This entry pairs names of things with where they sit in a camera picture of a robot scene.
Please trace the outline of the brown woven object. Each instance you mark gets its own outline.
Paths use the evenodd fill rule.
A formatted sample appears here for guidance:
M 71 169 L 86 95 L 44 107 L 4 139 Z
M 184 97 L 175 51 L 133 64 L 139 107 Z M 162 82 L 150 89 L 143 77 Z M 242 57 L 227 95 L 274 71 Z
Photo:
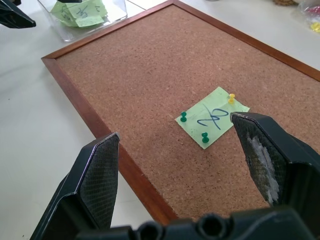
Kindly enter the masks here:
M 272 0 L 274 4 L 279 6 L 295 6 L 298 3 L 295 0 Z

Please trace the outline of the clear plastic box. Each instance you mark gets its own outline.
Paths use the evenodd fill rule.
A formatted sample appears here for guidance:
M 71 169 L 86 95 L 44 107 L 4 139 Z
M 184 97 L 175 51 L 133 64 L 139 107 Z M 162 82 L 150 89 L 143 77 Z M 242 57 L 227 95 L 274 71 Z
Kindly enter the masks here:
M 83 38 L 97 30 L 103 29 L 109 25 L 113 25 L 114 23 L 127 18 L 128 13 L 125 0 L 101 1 L 104 4 L 107 11 L 107 17 L 104 19 L 104 23 L 88 27 L 74 27 L 63 24 L 60 20 L 58 20 L 54 15 L 51 14 L 51 10 L 54 7 L 57 0 L 37 0 L 55 32 L 65 42 L 72 42 L 77 39 Z

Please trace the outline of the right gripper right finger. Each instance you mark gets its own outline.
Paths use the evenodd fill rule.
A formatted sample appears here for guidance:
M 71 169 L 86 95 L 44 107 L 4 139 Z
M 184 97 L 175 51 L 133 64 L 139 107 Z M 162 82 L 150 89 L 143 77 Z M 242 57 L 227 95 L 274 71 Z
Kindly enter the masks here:
M 320 211 L 320 154 L 270 116 L 232 112 L 230 120 L 264 200 L 299 213 Z

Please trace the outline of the green note with blue scribble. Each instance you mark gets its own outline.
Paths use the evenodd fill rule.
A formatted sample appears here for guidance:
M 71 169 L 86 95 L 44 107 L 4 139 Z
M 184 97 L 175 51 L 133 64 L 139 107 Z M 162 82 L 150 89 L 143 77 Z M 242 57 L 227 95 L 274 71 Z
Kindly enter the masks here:
M 232 126 L 230 114 L 233 112 L 248 112 L 250 108 L 236 100 L 228 103 L 229 93 L 222 87 L 217 87 L 213 92 L 190 107 L 186 122 L 181 122 L 181 115 L 175 121 L 180 127 L 202 148 L 207 149 L 218 140 Z M 207 132 L 209 142 L 202 142 L 202 133 Z

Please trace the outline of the green paper note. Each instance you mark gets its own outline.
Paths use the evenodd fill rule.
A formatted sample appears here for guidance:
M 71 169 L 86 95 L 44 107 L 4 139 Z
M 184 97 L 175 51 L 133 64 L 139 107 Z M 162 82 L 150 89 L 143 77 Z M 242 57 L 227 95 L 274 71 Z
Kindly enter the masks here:
M 68 27 L 78 27 L 75 22 L 77 18 L 100 16 L 105 22 L 105 18 L 108 16 L 106 7 L 101 0 L 84 0 L 82 3 L 57 1 L 50 13 Z
M 84 18 L 76 18 L 75 22 L 79 28 L 90 27 L 104 22 L 104 19 L 99 15 L 87 16 Z

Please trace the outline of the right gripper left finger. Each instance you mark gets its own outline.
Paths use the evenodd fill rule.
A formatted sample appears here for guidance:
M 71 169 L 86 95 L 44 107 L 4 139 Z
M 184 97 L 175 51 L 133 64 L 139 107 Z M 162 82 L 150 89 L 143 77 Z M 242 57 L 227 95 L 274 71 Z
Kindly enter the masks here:
M 30 240 L 75 240 L 80 232 L 110 228 L 118 192 L 119 141 L 114 132 L 80 150 Z

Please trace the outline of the cork board with wooden frame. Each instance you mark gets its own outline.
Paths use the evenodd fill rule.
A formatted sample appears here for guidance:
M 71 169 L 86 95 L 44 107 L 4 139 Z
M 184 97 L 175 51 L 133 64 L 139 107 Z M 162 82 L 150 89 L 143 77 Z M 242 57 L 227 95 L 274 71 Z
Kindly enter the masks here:
M 175 121 L 217 87 L 320 154 L 320 71 L 181 1 L 42 60 L 96 138 L 119 133 L 119 170 L 163 224 L 267 205 L 234 129 L 202 149 Z

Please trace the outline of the clear plastic bag of pins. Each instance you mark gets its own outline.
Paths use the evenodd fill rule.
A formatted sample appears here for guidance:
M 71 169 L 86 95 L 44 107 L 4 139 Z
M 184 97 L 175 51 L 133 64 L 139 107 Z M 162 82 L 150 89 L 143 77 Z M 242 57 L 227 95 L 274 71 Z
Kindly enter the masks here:
M 298 7 L 309 28 L 320 34 L 320 0 L 301 0 Z

